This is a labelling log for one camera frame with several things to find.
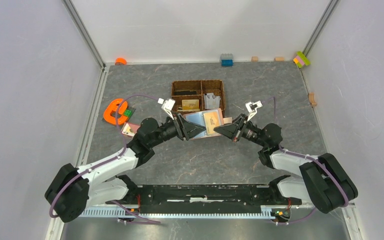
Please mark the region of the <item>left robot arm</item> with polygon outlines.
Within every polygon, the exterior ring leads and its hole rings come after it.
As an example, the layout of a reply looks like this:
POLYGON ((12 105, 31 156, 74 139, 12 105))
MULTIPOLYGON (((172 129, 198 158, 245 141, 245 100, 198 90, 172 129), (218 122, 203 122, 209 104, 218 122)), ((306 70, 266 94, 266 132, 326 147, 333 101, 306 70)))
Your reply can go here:
POLYGON ((115 200, 133 203, 137 190, 117 174, 144 165, 154 156, 154 147, 164 142, 173 138, 187 141, 204 131, 206 127, 179 113, 162 124, 152 117, 144 119, 121 150, 90 164, 75 167, 67 163, 59 169, 44 194, 50 204, 49 216, 68 223, 88 207, 115 200))

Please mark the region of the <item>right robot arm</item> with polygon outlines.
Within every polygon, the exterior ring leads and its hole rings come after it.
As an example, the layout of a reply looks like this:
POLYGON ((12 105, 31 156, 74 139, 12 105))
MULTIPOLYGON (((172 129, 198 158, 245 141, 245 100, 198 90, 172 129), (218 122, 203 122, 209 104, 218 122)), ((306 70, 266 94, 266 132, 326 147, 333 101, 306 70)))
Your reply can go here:
POLYGON ((347 207, 359 196, 357 186, 333 154, 316 156, 284 148, 282 128, 275 123, 259 128, 241 114, 214 131, 233 142, 248 140, 261 146, 258 158, 264 166, 289 173, 271 182, 273 187, 268 196, 275 204, 282 204, 288 198, 300 199, 327 214, 347 207))

